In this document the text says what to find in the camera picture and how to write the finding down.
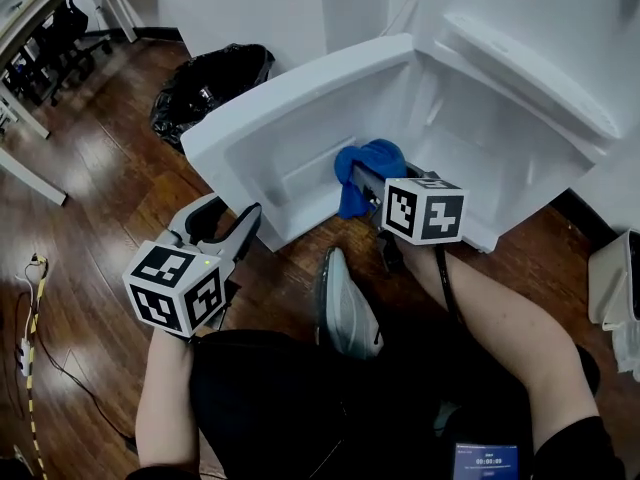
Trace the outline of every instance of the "phone screen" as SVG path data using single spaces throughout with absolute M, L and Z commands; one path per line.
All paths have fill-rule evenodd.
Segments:
M 518 447 L 456 444 L 453 480 L 518 480 Z

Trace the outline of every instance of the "trash bag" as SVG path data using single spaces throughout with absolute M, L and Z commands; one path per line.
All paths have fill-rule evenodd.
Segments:
M 230 44 L 180 65 L 151 109 L 151 128 L 184 154 L 180 137 L 220 105 L 267 80 L 275 58 L 259 44 Z

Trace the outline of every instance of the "white refrigerator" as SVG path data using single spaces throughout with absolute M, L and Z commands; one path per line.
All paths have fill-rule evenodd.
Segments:
M 184 134 L 273 251 L 336 213 L 341 148 L 375 138 L 469 190 L 463 239 L 499 237 L 640 125 L 640 0 L 420 0 L 416 31 L 284 73 Z

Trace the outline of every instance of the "refrigerator door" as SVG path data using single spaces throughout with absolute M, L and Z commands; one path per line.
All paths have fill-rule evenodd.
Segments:
M 639 129 L 639 8 L 640 0 L 420 0 L 416 48 L 539 113 L 598 161 Z

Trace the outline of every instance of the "desk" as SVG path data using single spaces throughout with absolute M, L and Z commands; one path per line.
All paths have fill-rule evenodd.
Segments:
M 33 31 L 51 14 L 55 8 L 64 0 L 28 0 L 19 11 L 16 11 L 9 21 L 0 28 L 0 66 L 6 65 L 18 52 L 21 46 L 25 44 Z M 120 0 L 107 0 L 118 23 L 124 30 L 129 41 L 133 42 L 137 39 L 135 32 L 131 26 L 124 5 Z M 9 103 L 9 107 L 18 115 L 18 117 L 27 123 L 38 135 L 46 139 L 49 131 L 42 126 L 29 111 L 18 101 L 17 98 L 7 89 L 5 84 L 0 81 L 0 96 Z M 26 167 L 19 164 L 6 151 L 0 151 L 0 166 L 7 169 L 13 175 L 30 185 L 44 196 L 48 197 L 56 204 L 62 204 L 66 198 L 66 194 L 53 187 L 37 174 L 29 171 Z

